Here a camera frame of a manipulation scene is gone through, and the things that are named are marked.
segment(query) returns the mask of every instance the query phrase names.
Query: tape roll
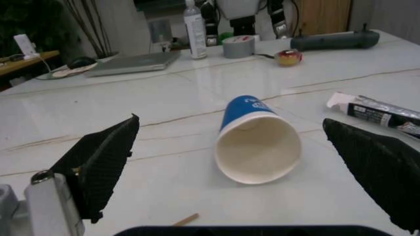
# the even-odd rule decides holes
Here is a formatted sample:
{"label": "tape roll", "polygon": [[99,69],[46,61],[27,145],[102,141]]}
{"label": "tape roll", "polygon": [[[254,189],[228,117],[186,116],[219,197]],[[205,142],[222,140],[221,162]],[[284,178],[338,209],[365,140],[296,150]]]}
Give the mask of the tape roll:
{"label": "tape roll", "polygon": [[296,49],[288,49],[276,53],[274,55],[274,60],[277,61],[280,65],[292,66],[302,61],[302,53]]}
{"label": "tape roll", "polygon": [[229,59],[244,58],[255,53],[255,38],[252,35],[227,38],[222,43],[223,55]]}

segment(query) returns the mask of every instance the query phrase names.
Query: computer mouse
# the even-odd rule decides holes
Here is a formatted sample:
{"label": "computer mouse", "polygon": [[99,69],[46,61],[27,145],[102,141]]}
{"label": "computer mouse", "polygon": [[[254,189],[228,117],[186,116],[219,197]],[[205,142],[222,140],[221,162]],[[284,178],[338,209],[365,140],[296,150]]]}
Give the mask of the computer mouse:
{"label": "computer mouse", "polygon": [[95,59],[92,59],[90,57],[79,57],[67,64],[67,67],[69,69],[76,69],[82,66],[92,65],[93,63],[96,63]]}

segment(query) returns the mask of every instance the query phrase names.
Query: bottle cap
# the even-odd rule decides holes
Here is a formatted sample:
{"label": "bottle cap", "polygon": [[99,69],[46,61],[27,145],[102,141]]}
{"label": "bottle cap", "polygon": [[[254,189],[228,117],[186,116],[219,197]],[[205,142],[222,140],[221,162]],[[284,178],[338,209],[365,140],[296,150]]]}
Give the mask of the bottle cap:
{"label": "bottle cap", "polygon": [[185,5],[188,7],[195,6],[195,0],[185,0]]}

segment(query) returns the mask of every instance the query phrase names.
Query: marble table surface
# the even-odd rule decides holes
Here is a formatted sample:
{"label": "marble table surface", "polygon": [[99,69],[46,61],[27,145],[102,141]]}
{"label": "marble table surface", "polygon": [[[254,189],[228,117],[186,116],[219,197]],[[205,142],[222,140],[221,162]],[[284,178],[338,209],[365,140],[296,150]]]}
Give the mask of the marble table surface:
{"label": "marble table surface", "polygon": [[[324,225],[373,227],[409,235],[368,196],[322,131],[333,118],[420,144],[394,130],[326,108],[335,91],[366,95],[420,111],[420,46],[381,33],[367,50],[314,51],[294,67],[270,59],[225,59],[221,47],[203,60],[188,51],[164,71],[63,80],[31,80],[0,93],[0,183],[19,198],[36,172],[51,167],[83,135],[135,113],[141,130],[114,194],[87,236],[141,225]],[[289,40],[259,42],[257,53]],[[299,132],[302,160],[285,177],[244,185],[224,176],[213,147],[224,109],[242,94],[262,99]]]}

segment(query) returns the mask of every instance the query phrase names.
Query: blue cup label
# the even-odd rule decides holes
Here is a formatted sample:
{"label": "blue cup label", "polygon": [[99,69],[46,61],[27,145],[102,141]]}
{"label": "blue cup label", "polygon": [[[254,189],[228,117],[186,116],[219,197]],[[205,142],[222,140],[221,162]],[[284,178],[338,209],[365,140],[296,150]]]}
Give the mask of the blue cup label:
{"label": "blue cup label", "polygon": [[273,112],[260,99],[250,95],[239,96],[233,99],[226,107],[220,130],[222,130],[230,122],[252,112],[271,112],[275,114],[275,112]]}

